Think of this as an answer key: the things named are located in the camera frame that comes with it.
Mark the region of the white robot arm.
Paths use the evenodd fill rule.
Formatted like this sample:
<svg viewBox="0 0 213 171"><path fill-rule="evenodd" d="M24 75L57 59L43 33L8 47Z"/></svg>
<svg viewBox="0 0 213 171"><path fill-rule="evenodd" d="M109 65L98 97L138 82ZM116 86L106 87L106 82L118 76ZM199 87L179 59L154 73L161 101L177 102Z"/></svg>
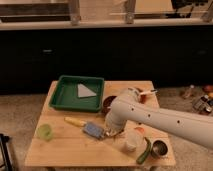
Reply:
<svg viewBox="0 0 213 171"><path fill-rule="evenodd" d="M139 102L140 94L128 87L112 101L105 119L110 131L118 133L134 121L213 149L213 117L149 107Z"/></svg>

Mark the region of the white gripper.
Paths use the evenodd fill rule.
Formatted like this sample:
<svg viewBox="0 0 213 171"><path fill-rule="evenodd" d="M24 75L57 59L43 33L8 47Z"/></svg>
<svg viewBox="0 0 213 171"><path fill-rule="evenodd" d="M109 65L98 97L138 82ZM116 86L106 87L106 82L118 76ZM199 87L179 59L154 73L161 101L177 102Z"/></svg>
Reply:
<svg viewBox="0 0 213 171"><path fill-rule="evenodd" d="M124 130L126 121L114 115L107 115L105 118L106 129L112 129L116 131Z"/></svg>

